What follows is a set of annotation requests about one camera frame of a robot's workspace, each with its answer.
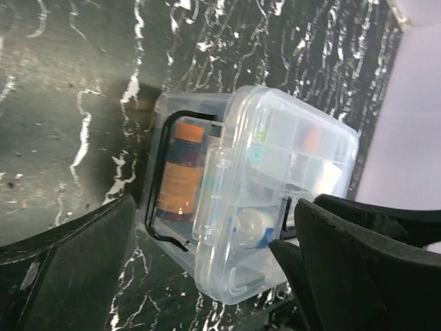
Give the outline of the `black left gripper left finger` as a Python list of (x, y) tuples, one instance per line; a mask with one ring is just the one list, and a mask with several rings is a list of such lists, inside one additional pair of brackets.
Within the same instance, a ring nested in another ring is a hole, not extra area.
[(128, 194), (1, 247), (1, 329), (104, 330), (135, 214)]

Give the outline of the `small orange cap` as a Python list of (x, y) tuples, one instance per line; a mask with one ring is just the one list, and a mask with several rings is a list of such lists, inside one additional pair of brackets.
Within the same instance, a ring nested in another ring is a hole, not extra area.
[(305, 135), (303, 145), (305, 149), (314, 151), (320, 142), (321, 133), (318, 129), (310, 129)]

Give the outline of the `white ointment tube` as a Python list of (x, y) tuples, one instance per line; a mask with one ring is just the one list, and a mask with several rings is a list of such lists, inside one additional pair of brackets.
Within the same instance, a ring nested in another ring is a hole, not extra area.
[(263, 249), (273, 239), (275, 221), (267, 210), (240, 208), (229, 221), (232, 225), (231, 247), (235, 250)]

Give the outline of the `clear box lid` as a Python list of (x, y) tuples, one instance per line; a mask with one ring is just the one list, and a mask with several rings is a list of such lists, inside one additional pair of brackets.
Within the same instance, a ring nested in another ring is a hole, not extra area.
[[(314, 151), (303, 141), (318, 129)], [(357, 132), (307, 103), (274, 88), (244, 86), (229, 99), (220, 142), (206, 154), (192, 236), (197, 241), (194, 280), (211, 299), (233, 305), (285, 281), (269, 249), (294, 223), (280, 218), (284, 198), (347, 194), (359, 147)], [(231, 247), (229, 218), (237, 209), (273, 215), (268, 246)]]

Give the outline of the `brown pill bottle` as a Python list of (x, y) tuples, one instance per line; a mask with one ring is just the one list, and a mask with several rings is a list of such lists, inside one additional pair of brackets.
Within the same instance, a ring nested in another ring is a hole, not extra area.
[(166, 221), (190, 221), (203, 172), (204, 128), (177, 123), (165, 162), (157, 217)]

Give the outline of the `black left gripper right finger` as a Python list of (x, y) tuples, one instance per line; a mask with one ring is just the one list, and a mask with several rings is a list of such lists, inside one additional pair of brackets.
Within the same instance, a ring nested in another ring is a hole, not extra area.
[(400, 210), (322, 194), (284, 198), (297, 243), (269, 248), (305, 330), (439, 330), (440, 212)]

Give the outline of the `clear medicine kit box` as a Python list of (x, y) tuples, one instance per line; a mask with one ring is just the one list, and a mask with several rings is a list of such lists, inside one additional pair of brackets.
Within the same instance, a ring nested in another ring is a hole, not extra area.
[(221, 139), (230, 94), (164, 92), (154, 104), (154, 136), (141, 206), (147, 233), (193, 274), (192, 228), (207, 148)]

